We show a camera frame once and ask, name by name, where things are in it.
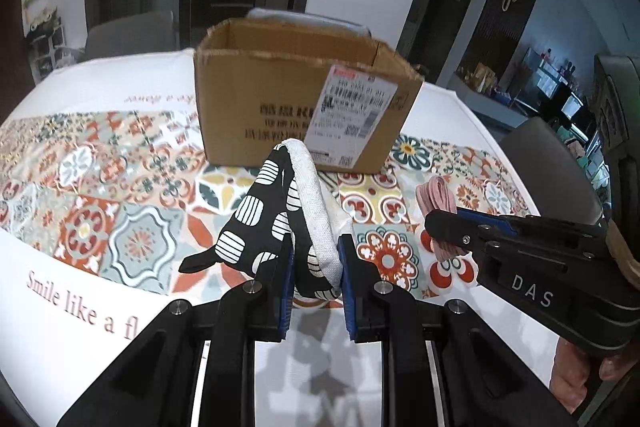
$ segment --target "open cardboard box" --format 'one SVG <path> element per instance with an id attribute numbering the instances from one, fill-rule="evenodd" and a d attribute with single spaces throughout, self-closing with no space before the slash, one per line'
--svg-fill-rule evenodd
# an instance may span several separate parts
<path id="1" fill-rule="evenodd" d="M 397 88 L 351 168 L 316 165 L 380 172 L 422 84 L 384 42 L 264 20 L 229 19 L 210 28 L 193 60 L 204 148 L 216 165 L 261 166 L 274 145 L 304 140 L 330 70 L 340 64 Z"/>

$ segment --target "gray chair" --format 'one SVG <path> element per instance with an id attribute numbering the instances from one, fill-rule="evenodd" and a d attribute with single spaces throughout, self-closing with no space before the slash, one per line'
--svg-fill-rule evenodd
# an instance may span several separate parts
<path id="1" fill-rule="evenodd" d="M 530 118 L 500 142 L 540 215 L 595 225 L 602 204 L 569 150 L 542 118 Z"/>
<path id="2" fill-rule="evenodd" d="M 81 62 L 92 58 L 172 52 L 176 49 L 173 12 L 141 13 L 91 28 Z"/>

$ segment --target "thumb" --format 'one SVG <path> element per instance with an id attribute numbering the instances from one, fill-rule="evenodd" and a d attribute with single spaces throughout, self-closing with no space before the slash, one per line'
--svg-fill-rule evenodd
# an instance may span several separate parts
<path id="1" fill-rule="evenodd" d="M 636 365 L 640 356 L 638 344 L 629 344 L 622 353 L 608 357 L 600 365 L 600 378 L 604 381 L 616 381 L 624 377 L 626 373 Z"/>

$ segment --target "white label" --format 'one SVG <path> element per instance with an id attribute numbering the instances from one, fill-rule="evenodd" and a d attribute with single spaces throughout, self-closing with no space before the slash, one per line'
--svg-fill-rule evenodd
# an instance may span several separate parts
<path id="1" fill-rule="evenodd" d="M 382 78 L 333 65 L 305 136 L 314 162 L 352 168 L 396 89 Z"/>

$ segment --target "cardboard box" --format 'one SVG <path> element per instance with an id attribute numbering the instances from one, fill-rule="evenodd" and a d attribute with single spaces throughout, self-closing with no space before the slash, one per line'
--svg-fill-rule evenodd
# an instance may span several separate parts
<path id="1" fill-rule="evenodd" d="M 284 139 L 305 140 L 310 124 L 307 141 L 324 136 L 318 125 L 326 124 L 322 117 L 332 114 L 332 104 L 342 107 L 339 104 L 356 100 L 351 110 L 361 109 L 364 115 L 369 107 L 365 103 L 383 101 L 377 124 L 368 130 L 364 148 L 351 158 L 351 164 L 327 164 L 318 156 L 321 153 L 313 153 L 322 170 L 380 172 L 422 85 L 422 77 L 384 42 L 318 26 L 229 19 L 209 29 L 193 60 L 205 152 L 207 160 L 216 165 L 261 166 L 274 145 Z M 359 82 L 361 91 L 342 92 L 336 84 L 330 94 L 325 86 L 330 73 L 334 80 L 341 75 L 338 80 L 346 87 L 352 85 L 351 75 L 353 86 Z M 369 86 L 379 84 L 391 88 L 388 101 L 383 100 L 384 89 L 374 89 L 381 98 L 366 98 L 361 104 L 363 86 L 372 91 Z M 321 93 L 326 96 L 319 106 Z M 317 106 L 319 114 L 313 120 Z M 347 114 L 345 118 L 341 130 L 348 133 L 345 126 L 351 117 Z M 351 126 L 356 134 L 360 130 L 360 142 L 367 134 L 367 124 L 368 120 Z M 336 140 L 338 144 L 349 142 L 339 136 Z"/>

